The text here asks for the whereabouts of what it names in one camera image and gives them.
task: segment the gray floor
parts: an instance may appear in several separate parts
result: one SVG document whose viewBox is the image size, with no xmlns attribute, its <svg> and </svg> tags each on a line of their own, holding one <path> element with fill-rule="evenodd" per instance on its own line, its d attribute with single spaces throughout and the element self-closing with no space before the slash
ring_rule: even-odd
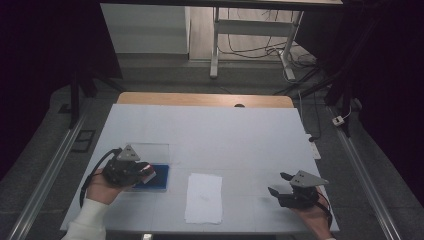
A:
<svg viewBox="0 0 424 240">
<path fill-rule="evenodd" d="M 202 62 L 121 59 L 121 67 L 123 67 L 124 79 L 117 82 L 130 91 L 272 95 L 288 86 L 282 78 L 281 64 L 221 63 L 217 80 L 209 79 L 208 63 Z M 300 77 L 305 74 L 305 71 L 299 69 L 295 73 Z M 320 79 L 321 76 L 316 76 L 311 83 L 302 85 L 300 88 L 308 87 Z M 99 93 L 96 98 L 91 99 L 92 106 L 82 126 L 82 130 L 95 131 L 94 141 L 87 152 L 68 154 L 27 239 L 60 239 L 63 235 L 59 226 L 81 181 L 111 105 L 118 97 L 115 90 L 102 82 L 96 81 L 96 85 Z M 321 134 L 316 144 L 322 159 L 317 160 L 316 164 L 321 176 L 331 182 L 326 189 L 341 229 L 340 232 L 335 233 L 335 236 L 337 239 L 386 239 L 348 160 L 337 130 L 331 124 L 328 108 L 322 104 L 325 91 L 324 89 L 316 93 L 317 112 L 313 96 L 302 99 L 302 114 L 307 131 L 314 136 Z M 69 99 L 70 92 L 67 87 L 52 95 L 50 110 L 43 123 L 15 166 L 0 183 L 0 239 L 5 239 L 11 231 L 67 131 L 69 114 L 58 112 L 63 104 L 69 104 Z M 300 102 L 296 101 L 295 105 L 300 110 Z M 423 239 L 424 211 L 422 207 L 384 153 L 363 130 L 357 120 L 358 111 L 359 108 L 356 106 L 351 114 L 351 139 L 378 193 L 387 205 L 402 239 Z M 81 144 L 74 144 L 73 148 L 81 149 Z M 274 236 L 255 236 L 255 239 L 270 239 L 270 237 L 275 238 Z M 107 238 L 140 239 L 141 237 L 137 234 L 110 232 Z M 156 238 L 187 239 L 188 237 L 156 236 Z M 252 238 L 215 236 L 214 239 Z M 313 239 L 313 237 L 305 233 L 278 236 L 278 239 Z"/>
</svg>

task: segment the white tabletop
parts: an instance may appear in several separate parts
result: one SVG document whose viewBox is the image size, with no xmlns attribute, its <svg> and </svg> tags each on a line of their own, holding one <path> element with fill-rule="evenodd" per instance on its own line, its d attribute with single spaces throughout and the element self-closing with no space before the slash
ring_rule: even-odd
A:
<svg viewBox="0 0 424 240">
<path fill-rule="evenodd" d="M 294 175 L 304 170 L 319 176 L 297 109 L 115 104 L 80 187 L 106 152 L 127 143 L 169 144 L 168 188 L 166 192 L 120 194 L 105 217 L 109 230 L 223 234 L 308 231 L 267 189 L 291 192 L 280 172 Z M 222 177 L 222 223 L 185 222 L 191 173 Z M 78 197 L 79 189 L 61 229 L 78 214 Z M 336 221 L 331 230 L 338 231 Z"/>
</svg>

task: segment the white sleeve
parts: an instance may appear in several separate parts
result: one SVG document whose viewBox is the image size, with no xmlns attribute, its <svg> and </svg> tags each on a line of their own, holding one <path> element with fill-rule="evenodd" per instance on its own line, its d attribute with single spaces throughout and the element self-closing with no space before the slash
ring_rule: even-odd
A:
<svg viewBox="0 0 424 240">
<path fill-rule="evenodd" d="M 100 240 L 106 238 L 103 217 L 109 205 L 90 199 L 84 200 L 81 212 L 68 225 L 68 232 L 62 240 Z"/>
</svg>

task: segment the wooden edge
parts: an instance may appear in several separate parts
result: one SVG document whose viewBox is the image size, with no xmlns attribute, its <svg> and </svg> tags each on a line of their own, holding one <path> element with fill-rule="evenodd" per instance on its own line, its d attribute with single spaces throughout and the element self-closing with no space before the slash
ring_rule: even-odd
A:
<svg viewBox="0 0 424 240">
<path fill-rule="evenodd" d="M 193 93 L 147 93 L 124 92 L 119 95 L 118 104 L 173 105 L 173 106 L 215 106 L 234 107 L 242 104 L 256 108 L 293 108 L 287 96 L 226 95 Z"/>
</svg>

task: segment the blue book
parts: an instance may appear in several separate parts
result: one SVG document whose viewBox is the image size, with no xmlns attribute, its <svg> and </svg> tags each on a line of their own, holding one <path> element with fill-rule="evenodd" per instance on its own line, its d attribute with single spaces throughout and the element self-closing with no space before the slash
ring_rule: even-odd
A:
<svg viewBox="0 0 424 240">
<path fill-rule="evenodd" d="M 155 169 L 156 176 L 147 183 L 140 182 L 136 184 L 134 190 L 150 189 L 150 190 L 166 190 L 168 183 L 169 165 L 151 164 Z"/>
</svg>

